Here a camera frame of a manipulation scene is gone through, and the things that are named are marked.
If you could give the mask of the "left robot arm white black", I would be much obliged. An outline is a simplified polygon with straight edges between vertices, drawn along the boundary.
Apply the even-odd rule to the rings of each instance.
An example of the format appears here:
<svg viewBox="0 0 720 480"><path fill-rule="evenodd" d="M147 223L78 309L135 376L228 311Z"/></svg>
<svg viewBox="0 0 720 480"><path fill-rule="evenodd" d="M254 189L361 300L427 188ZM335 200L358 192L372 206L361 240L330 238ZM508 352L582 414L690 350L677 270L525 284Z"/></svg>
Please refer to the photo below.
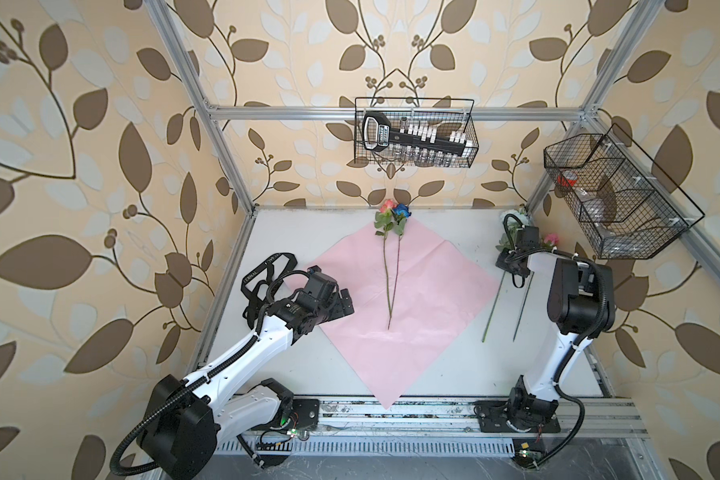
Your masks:
<svg viewBox="0 0 720 480"><path fill-rule="evenodd" d="M277 272L281 258L287 262ZM143 420L111 456L111 474L159 469L172 479L193 479L220 441L255 427L279 431L296 425L293 394L278 381L266 379L245 394L240 388L317 326L354 312L348 289L318 266L299 270L296 263L294 255L276 253L242 279L249 333L184 378L168 375L154 387Z"/></svg>

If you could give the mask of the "pink purple wrapping paper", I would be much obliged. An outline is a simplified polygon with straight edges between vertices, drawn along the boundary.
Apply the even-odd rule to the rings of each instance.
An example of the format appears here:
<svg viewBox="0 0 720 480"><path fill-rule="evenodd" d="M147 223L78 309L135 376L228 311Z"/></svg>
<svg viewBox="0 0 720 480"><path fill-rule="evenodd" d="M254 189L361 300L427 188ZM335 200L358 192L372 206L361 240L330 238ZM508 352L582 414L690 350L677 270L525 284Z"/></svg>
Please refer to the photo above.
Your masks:
<svg viewBox="0 0 720 480"><path fill-rule="evenodd" d="M302 394L370 394L385 407L403 395L499 395L509 374L481 327L499 291L495 210L419 210L402 238L391 328L382 239L369 213L291 213L274 246L317 265L352 296L355 311L272 361ZM387 239L392 292L397 236Z"/></svg>

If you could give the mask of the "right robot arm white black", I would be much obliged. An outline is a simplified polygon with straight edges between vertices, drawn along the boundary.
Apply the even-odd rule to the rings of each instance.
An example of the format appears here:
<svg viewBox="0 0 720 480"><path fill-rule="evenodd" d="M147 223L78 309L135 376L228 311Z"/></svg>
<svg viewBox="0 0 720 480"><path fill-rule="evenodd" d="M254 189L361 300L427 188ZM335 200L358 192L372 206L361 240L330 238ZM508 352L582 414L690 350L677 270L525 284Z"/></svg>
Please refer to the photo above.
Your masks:
<svg viewBox="0 0 720 480"><path fill-rule="evenodd" d="M576 253L542 243L539 229L507 213L502 227L509 245L496 266L522 280L533 274L551 280L546 312L551 332L509 394L507 423L518 431L552 421L559 401L577 399L562 390L570 367L615 320L612 270Z"/></svg>

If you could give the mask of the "small magenta fake flower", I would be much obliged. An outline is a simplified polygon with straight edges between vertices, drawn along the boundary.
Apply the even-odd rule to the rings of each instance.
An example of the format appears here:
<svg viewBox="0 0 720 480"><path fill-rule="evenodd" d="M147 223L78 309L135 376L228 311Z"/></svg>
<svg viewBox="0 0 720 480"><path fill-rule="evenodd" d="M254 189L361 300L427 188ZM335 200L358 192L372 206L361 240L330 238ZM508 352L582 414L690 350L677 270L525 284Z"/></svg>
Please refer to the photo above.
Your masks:
<svg viewBox="0 0 720 480"><path fill-rule="evenodd" d="M517 339L520 325L524 316L524 310L528 301L530 288L534 274L528 267L528 261L532 251L553 252L557 249L558 239L555 235L551 238L544 237L537 227L525 227L519 230L516 235L516 248L511 254L512 264L515 267L513 277L521 278L519 288L523 290L519 316L513 333L512 341Z"/></svg>

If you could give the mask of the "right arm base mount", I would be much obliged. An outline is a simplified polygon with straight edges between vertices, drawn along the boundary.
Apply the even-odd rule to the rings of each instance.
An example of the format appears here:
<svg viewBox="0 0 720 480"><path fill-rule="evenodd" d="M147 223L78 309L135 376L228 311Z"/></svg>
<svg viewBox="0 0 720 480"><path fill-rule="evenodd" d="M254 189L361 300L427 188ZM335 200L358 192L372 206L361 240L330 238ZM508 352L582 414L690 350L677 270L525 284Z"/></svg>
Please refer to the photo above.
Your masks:
<svg viewBox="0 0 720 480"><path fill-rule="evenodd" d="M531 399L511 403L509 400L482 400L474 413L482 433L560 433L556 416L557 401Z"/></svg>

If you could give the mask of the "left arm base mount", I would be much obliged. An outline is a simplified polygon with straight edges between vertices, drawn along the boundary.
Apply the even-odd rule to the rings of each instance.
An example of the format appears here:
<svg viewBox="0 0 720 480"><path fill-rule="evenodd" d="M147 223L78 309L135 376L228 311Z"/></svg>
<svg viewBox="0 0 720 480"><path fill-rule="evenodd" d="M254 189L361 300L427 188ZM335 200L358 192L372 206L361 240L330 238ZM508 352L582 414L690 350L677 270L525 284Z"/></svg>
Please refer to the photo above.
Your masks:
<svg viewBox="0 0 720 480"><path fill-rule="evenodd" d="M257 423L252 431L309 431L319 423L321 402L317 398L295 398L281 402L267 399L254 410Z"/></svg>

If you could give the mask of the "pink fake rose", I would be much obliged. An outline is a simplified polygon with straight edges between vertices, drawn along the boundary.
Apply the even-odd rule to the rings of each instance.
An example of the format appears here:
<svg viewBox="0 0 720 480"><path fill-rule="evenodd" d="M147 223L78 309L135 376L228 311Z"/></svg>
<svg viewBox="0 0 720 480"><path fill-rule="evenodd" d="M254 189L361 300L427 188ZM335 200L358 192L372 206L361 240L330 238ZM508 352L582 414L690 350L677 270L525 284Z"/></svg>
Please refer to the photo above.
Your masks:
<svg viewBox="0 0 720 480"><path fill-rule="evenodd" d="M385 273L385 293L386 303L388 311L388 320L392 319L392 292L390 289L390 274L389 264L387 259L387 239L389 233L393 230L396 225L396 218L394 215L394 209L397 203L394 200L385 200L379 211L374 216L374 228L376 229L375 235L382 239L382 262Z"/></svg>

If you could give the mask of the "blue fake rose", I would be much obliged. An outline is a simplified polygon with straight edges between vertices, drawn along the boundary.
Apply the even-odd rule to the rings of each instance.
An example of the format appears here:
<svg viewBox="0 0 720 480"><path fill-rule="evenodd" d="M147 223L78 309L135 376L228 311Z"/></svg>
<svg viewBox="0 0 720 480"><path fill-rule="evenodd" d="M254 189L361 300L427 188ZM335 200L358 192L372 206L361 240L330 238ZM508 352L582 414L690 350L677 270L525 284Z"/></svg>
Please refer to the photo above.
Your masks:
<svg viewBox="0 0 720 480"><path fill-rule="evenodd" d="M392 218L393 218L392 232L397 236L397 244L396 244L396 256L395 256L395 276L394 276L394 282L393 282L393 287L392 287L392 297L391 297L390 307L389 307L389 320L388 320L388 325L387 325L388 329L391 328L392 319L393 319L393 315L394 315L394 307L395 307L398 283L399 283L399 277L400 277L402 238L404 235L407 220L410 217L410 210L406 204L398 203L395 207L393 207L391 209L391 213L392 213Z"/></svg>

